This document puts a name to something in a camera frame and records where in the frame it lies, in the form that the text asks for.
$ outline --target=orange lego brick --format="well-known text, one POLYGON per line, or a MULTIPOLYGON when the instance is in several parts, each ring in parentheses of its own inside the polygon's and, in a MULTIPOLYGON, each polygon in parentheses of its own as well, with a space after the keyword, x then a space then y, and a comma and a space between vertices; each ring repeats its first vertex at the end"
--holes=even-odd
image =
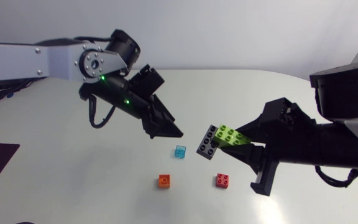
POLYGON ((170 175, 169 174, 160 174, 158 178, 158 187, 159 188, 169 188, 170 187, 170 175))
POLYGON ((229 186, 229 176, 224 174, 217 174, 216 176, 216 186, 227 188, 229 186))

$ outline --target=white table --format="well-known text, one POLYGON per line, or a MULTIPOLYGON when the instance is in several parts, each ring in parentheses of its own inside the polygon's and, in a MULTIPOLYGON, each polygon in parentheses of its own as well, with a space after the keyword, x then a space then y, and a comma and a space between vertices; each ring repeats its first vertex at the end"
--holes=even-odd
MULTIPOLYGON (((325 122, 309 82, 255 70, 158 72, 156 94, 180 139, 151 140, 120 110, 93 129, 80 83, 48 78, 0 102, 0 142, 21 145, 0 175, 0 223, 358 223, 358 179, 336 189, 312 166, 281 163, 266 197, 250 188, 248 165, 220 150, 211 161, 195 153, 210 124, 238 128, 281 97, 325 122), (177 144, 184 159, 173 156, 177 144), (214 186, 218 172, 230 176, 227 189, 214 186), (159 174, 171 175, 170 189, 158 189, 159 174)), ((109 108, 98 103, 96 121, 109 108)))

